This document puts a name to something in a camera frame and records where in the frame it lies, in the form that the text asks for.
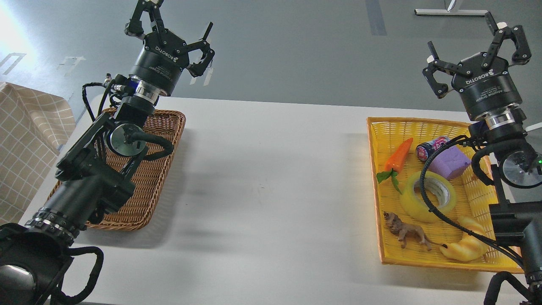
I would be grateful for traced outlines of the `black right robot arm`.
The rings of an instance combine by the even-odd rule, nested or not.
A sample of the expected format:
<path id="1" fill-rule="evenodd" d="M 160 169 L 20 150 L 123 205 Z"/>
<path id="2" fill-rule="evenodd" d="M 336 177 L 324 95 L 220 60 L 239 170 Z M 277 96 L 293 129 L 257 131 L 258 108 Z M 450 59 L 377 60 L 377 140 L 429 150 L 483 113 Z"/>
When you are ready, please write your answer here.
<path id="1" fill-rule="evenodd" d="M 511 202 L 503 185 L 514 189 L 541 186 L 541 155 L 526 140 L 526 119 L 520 109 L 521 96 L 510 76 L 509 67 L 527 64 L 530 47 L 521 25 L 509 27 L 484 14 L 493 35 L 488 50 L 461 60 L 458 64 L 439 58 L 432 42 L 431 56 L 423 75 L 433 93 L 442 99 L 452 90 L 459 93 L 469 119 L 469 135 L 460 135 L 429 156 L 420 174 L 422 199 L 429 212 L 440 220 L 474 237 L 513 260 L 526 278 L 526 285 L 510 272 L 498 272 L 490 280 L 484 304 L 495 305 L 503 282 L 507 281 L 527 305 L 540 305 L 542 278 L 541 201 Z M 484 237 L 446 217 L 426 195 L 425 175 L 433 159 L 454 145 L 471 147 L 473 173 L 496 190 L 497 203 L 489 206 L 495 238 Z"/>

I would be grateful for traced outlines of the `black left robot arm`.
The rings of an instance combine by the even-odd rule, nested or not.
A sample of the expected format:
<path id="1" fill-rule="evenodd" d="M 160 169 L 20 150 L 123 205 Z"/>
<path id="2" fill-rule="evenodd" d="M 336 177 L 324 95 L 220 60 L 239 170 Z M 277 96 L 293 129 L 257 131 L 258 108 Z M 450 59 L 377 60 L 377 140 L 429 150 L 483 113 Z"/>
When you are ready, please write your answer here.
<path id="1" fill-rule="evenodd" d="M 73 248 L 88 222 L 98 224 L 118 212 L 136 189 L 132 178 L 143 161 L 174 152 L 167 139 L 146 133 L 144 123 L 160 97 L 169 97 L 186 70 L 201 77 L 215 51 L 203 37 L 186 43 L 164 26 L 161 0 L 140 0 L 124 28 L 143 41 L 128 77 L 107 75 L 101 86 L 116 114 L 94 116 L 92 124 L 56 164 L 59 189 L 25 225 L 1 226 L 2 305 L 42 305 L 47 299 L 76 305 L 87 298 L 100 276 L 104 254 L 98 247 Z"/>

